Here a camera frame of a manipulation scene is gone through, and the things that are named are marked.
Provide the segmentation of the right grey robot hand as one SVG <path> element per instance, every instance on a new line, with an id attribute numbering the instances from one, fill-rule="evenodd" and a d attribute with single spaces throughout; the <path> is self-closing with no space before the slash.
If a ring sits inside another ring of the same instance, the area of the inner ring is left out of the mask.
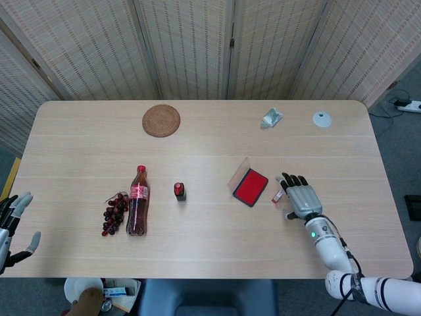
<path id="1" fill-rule="evenodd" d="M 286 219 L 309 221 L 322 214 L 321 201 L 304 176 L 283 172 L 276 177 L 276 181 L 286 193 L 292 207 L 291 211 L 284 209 Z"/>

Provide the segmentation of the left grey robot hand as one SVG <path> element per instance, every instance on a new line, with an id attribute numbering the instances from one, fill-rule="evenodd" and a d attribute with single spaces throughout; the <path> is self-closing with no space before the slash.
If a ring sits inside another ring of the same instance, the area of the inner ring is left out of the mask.
<path id="1" fill-rule="evenodd" d="M 14 267 L 17 263 L 31 257 L 39 246 L 41 232 L 35 232 L 30 245 L 25 250 L 14 255 L 10 251 L 21 217 L 32 200 L 33 195 L 30 192 L 1 200 L 1 274 L 6 268 Z"/>

